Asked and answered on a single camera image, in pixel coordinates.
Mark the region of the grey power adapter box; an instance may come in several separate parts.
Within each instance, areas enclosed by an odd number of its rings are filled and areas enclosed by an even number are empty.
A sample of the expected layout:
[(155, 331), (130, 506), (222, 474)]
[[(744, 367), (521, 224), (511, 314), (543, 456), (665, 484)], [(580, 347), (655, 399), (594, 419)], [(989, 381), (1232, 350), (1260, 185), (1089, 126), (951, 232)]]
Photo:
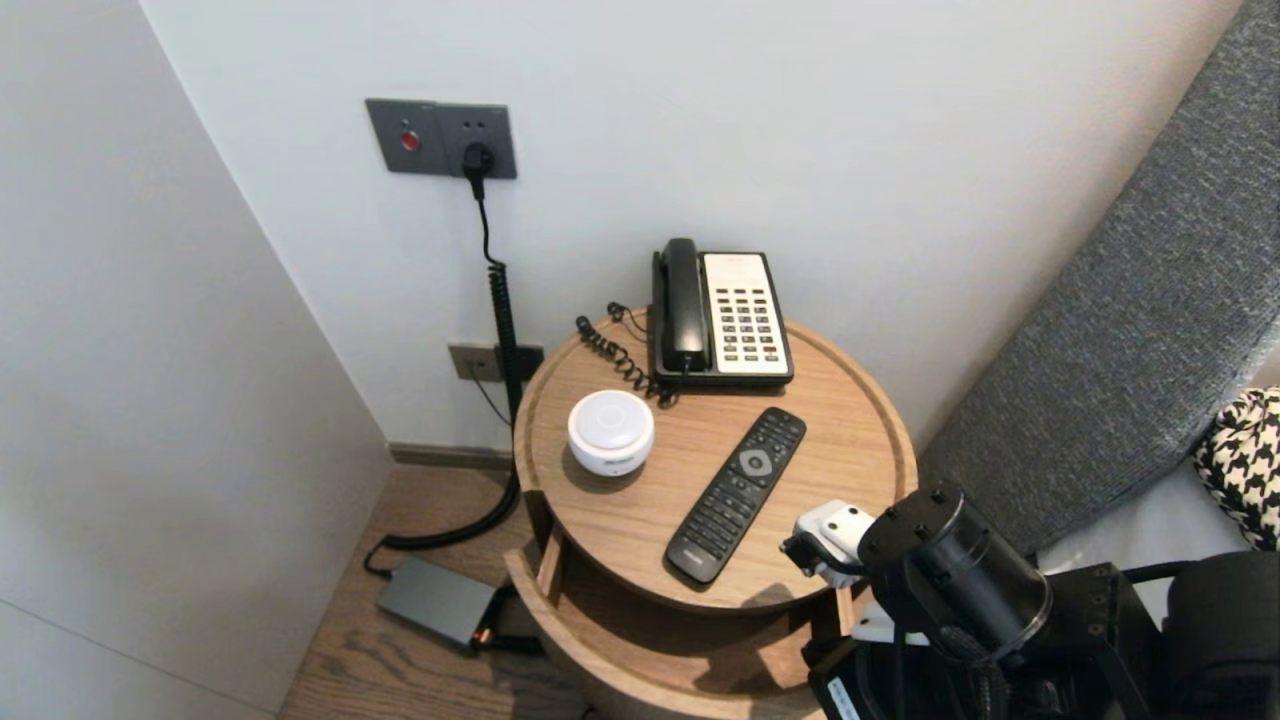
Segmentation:
[(404, 559), (378, 597), (390, 616), (438, 639), (470, 648), (490, 611), (498, 588), (416, 557)]

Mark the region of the grey upholstered headboard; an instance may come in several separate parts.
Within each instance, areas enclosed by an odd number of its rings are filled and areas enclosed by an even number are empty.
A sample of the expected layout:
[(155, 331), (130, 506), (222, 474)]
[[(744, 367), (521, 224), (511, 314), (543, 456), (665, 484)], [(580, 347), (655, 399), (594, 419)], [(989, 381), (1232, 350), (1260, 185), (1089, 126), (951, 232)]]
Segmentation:
[(1179, 466), (1280, 345), (1280, 0), (1243, 0), (1089, 238), (918, 459), (1024, 553)]

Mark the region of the black power plug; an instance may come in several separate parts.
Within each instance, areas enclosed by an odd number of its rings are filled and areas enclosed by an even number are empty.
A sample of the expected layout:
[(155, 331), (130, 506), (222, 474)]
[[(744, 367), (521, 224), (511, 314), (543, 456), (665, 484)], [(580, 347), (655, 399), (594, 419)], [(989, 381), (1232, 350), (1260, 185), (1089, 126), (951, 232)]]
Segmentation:
[(495, 164), (494, 152), (483, 142), (471, 142), (463, 150), (461, 161), (463, 177), (470, 184), (474, 200), (480, 205), (485, 202), (485, 182)]

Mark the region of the grey wall socket panel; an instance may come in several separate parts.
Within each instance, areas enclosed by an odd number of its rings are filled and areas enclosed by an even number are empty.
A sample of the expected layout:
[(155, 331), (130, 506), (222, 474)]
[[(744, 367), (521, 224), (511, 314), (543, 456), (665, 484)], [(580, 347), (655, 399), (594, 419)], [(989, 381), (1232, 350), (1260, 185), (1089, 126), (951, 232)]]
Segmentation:
[(489, 178), (518, 177), (506, 105), (369, 97), (365, 106), (392, 173), (462, 178), (466, 149), (483, 143), (495, 156)]

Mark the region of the white round smart speaker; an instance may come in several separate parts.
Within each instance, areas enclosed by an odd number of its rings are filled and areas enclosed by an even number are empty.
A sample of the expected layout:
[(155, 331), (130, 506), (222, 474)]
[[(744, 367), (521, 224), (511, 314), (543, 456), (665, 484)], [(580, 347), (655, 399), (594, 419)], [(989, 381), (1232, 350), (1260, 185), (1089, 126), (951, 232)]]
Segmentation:
[(623, 477), (648, 460), (657, 424), (637, 396), (603, 389), (575, 404), (567, 432), (570, 452), (581, 468), (596, 477)]

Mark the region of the black and cream telephone base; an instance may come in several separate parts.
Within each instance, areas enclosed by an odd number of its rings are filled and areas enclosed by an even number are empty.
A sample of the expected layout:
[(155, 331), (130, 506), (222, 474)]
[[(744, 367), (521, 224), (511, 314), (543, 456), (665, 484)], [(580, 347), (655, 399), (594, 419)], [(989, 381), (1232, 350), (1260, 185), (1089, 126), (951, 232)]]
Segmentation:
[(648, 311), (649, 365), (666, 386), (754, 391), (781, 388), (794, 379), (787, 329), (763, 252), (708, 252), (698, 246), (704, 292), (708, 364), (703, 372), (667, 368), (660, 351), (657, 264), (652, 256)]

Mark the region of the beige wall data socket plate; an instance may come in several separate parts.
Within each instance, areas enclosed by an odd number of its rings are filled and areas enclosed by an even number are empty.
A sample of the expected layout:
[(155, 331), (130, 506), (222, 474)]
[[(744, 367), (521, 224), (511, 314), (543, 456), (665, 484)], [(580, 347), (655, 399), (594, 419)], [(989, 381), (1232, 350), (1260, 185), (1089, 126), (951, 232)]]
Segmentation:
[[(499, 345), (451, 343), (448, 350), (460, 379), (486, 383), (506, 382), (507, 365)], [(515, 368), (521, 383), (529, 383), (544, 360), (544, 347), (520, 345), (511, 366)]]

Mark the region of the black TV remote control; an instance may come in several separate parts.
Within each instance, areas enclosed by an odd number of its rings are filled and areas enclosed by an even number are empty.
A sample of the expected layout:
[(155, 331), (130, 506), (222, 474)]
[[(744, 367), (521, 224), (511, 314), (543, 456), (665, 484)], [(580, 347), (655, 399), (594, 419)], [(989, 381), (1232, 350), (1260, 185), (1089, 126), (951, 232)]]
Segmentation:
[(806, 423), (768, 407), (751, 424), (677, 525), (666, 561), (694, 585), (726, 568), (806, 436)]

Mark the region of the black white houndstooth pillow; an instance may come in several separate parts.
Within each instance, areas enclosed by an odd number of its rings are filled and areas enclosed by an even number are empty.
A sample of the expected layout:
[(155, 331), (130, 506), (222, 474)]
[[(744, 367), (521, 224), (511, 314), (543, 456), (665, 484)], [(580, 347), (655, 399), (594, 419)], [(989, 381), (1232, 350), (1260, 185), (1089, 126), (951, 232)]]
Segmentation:
[(1190, 459), (1244, 541), (1280, 552), (1280, 386), (1242, 391), (1217, 413)]

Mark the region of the black telephone handset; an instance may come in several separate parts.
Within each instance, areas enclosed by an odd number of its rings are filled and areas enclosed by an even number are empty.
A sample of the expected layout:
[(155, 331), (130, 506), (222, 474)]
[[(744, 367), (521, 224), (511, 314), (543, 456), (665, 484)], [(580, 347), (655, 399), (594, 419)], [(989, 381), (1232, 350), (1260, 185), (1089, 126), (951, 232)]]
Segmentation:
[(658, 256), (657, 270), (663, 364), (681, 372), (703, 372), (708, 364), (707, 316), (695, 243), (672, 238)]

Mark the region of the thin black phone line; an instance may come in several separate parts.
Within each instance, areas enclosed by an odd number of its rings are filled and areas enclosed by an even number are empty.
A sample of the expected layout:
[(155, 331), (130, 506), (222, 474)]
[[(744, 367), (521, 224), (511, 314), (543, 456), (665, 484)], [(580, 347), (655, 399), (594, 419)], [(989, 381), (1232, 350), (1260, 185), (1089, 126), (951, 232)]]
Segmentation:
[(472, 379), (474, 384), (476, 386), (476, 388), (477, 388), (477, 389), (480, 391), (481, 396), (483, 396), (483, 397), (485, 398), (485, 402), (486, 402), (486, 405), (488, 405), (488, 406), (490, 407), (490, 410), (492, 410), (492, 411), (493, 411), (493, 413), (494, 413), (494, 414), (495, 414), (495, 415), (497, 415), (497, 416), (498, 416), (498, 418), (499, 418), (499, 419), (500, 419), (500, 420), (502, 420), (502, 421), (503, 421), (503, 423), (504, 423), (504, 424), (506, 424), (506, 425), (507, 425), (507, 427), (508, 427), (509, 429), (513, 429), (513, 428), (515, 428), (515, 421), (513, 421), (513, 419), (512, 419), (512, 416), (511, 416), (509, 411), (507, 411), (507, 413), (503, 413), (503, 411), (502, 411), (502, 410), (499, 409), (498, 404), (495, 402), (495, 400), (493, 398), (493, 396), (492, 396), (492, 395), (489, 393), (489, 391), (488, 391), (488, 389), (485, 389), (485, 386), (484, 386), (484, 383), (481, 383), (481, 380), (480, 380), (480, 378), (479, 378), (477, 375), (475, 375), (475, 374), (472, 373), (472, 374), (471, 374), (471, 379)]

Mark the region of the grey wooden baseboard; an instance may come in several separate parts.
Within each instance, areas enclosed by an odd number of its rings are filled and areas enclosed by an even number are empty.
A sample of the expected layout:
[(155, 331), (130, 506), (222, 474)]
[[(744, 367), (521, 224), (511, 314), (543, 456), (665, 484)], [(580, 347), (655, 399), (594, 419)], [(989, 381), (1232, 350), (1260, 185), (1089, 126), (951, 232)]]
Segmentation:
[(498, 448), (389, 442), (387, 451), (402, 465), (481, 471), (508, 471), (513, 466), (512, 452)]

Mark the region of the white bed sheet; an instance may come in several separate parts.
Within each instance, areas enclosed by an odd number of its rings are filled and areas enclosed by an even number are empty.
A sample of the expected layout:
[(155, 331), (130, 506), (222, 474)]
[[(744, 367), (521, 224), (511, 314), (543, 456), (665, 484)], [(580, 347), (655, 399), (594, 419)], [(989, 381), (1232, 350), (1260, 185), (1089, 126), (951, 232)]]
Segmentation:
[(1252, 550), (1238, 524), (1210, 497), (1192, 462), (1184, 461), (1088, 527), (1043, 547), (1036, 557), (1042, 570), (1065, 571), (1098, 562), (1144, 568)]

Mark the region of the round wooden nightstand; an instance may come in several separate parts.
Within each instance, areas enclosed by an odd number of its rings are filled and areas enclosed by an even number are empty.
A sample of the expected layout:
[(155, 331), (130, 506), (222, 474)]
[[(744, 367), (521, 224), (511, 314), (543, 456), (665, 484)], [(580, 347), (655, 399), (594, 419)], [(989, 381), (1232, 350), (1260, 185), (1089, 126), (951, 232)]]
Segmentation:
[[(780, 392), (737, 395), (682, 389), (657, 407), (655, 443), (623, 477), (585, 470), (570, 451), (575, 404), (600, 389), (632, 387), (577, 333), (547, 356), (527, 386), (515, 423), (515, 460), (529, 493), (588, 560), (623, 588), (691, 612), (781, 609), (826, 589), (781, 553), (801, 512), (840, 498), (879, 512), (916, 486), (909, 434), (886, 392), (819, 333), (788, 324), (794, 379)], [(709, 585), (696, 585), (666, 560), (678, 524), (768, 407), (799, 416), (806, 434), (756, 520)]]

